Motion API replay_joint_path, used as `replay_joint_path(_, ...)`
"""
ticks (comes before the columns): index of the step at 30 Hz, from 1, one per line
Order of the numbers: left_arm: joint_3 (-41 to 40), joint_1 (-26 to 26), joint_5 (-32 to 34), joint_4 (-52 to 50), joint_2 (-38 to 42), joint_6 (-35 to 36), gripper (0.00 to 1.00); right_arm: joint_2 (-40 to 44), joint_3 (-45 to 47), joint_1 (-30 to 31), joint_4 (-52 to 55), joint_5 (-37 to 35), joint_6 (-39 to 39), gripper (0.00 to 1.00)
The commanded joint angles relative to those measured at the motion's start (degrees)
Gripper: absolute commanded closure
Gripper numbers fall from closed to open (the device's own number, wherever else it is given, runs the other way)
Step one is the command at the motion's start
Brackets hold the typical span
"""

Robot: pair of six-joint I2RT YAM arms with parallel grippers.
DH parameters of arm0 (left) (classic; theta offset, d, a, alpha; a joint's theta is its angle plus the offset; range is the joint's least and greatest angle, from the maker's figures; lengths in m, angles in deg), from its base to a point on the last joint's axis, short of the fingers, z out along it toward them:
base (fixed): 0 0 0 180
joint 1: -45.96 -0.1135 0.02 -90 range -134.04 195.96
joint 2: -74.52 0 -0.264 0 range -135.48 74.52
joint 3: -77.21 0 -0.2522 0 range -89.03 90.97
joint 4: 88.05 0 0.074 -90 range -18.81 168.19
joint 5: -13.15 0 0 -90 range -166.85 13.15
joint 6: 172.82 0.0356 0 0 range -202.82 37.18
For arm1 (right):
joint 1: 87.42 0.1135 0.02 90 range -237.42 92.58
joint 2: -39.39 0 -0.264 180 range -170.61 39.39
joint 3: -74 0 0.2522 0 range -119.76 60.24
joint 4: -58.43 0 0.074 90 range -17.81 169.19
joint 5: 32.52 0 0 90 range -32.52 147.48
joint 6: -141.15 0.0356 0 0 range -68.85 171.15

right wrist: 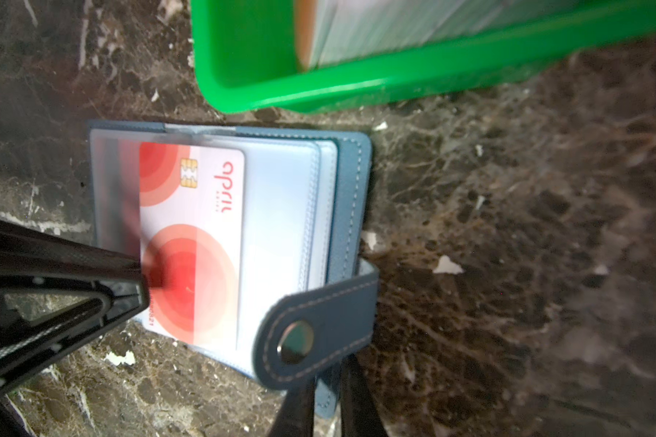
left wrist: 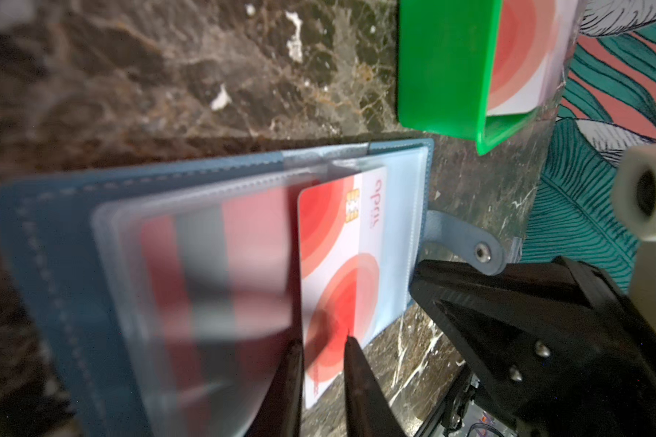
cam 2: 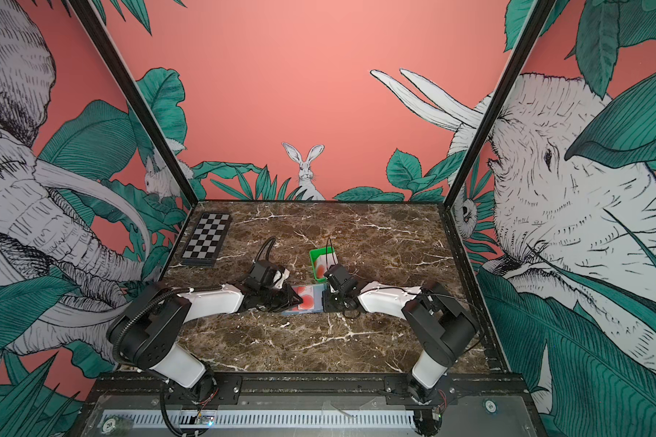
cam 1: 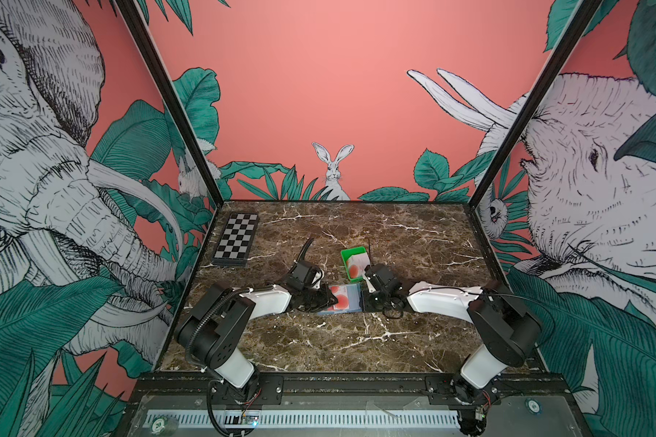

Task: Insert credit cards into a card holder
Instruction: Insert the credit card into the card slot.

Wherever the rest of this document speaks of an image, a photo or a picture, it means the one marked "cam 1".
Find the blue card holder wallet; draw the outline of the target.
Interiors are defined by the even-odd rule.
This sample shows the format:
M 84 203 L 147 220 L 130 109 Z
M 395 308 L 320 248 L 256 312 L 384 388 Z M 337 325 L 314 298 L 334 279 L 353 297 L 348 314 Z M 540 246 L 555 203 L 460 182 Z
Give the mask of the blue card holder wallet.
M 362 312 L 361 287 L 358 283 L 333 285 L 329 288 L 337 303 L 318 312 L 318 315 L 335 315 Z

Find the green card tray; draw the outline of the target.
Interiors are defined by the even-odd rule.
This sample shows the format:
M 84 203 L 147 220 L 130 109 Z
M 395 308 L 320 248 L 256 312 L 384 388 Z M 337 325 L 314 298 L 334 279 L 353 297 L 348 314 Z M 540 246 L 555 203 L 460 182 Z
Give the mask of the green card tray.
M 344 264 L 345 272 L 346 272 L 347 278 L 348 278 L 348 280 L 350 280 L 350 282 L 360 282 L 360 280 L 362 280 L 363 278 L 360 279 L 360 280 L 351 280 L 351 279 L 348 277 L 348 273 L 347 273 L 347 265 L 346 265 L 347 259 L 348 259 L 351 255 L 354 255 L 354 254 L 356 254 L 356 253 L 362 253 L 362 252 L 366 252 L 366 253 L 368 254 L 367 249 L 366 249 L 365 247 L 356 247 L 356 248 L 352 248 L 352 249 L 344 249 L 343 251 L 341 251 L 341 257 L 342 257 L 342 260 L 343 260 L 343 264 Z

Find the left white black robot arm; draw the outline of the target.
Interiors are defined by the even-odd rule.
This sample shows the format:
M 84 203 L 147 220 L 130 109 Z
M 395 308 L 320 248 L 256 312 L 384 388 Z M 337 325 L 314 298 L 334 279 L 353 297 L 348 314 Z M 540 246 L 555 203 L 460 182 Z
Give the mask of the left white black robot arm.
M 216 282 L 174 331 L 185 361 L 237 390 L 253 386 L 256 368 L 238 349 L 248 323 L 288 311 L 320 312 L 339 302 L 318 268 L 300 267 L 279 282 L 235 288 Z

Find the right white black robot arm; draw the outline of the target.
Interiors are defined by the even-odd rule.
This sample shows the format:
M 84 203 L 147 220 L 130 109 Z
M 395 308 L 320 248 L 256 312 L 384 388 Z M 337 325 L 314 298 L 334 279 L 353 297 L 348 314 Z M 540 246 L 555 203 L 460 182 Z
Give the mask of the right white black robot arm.
M 499 373 L 519 368 L 538 343 L 542 322 L 502 282 L 459 288 L 417 282 L 406 287 L 384 264 L 366 268 L 364 304 L 380 311 L 413 311 L 471 323 L 482 345 L 461 366 L 452 385 L 460 399 L 473 397 Z

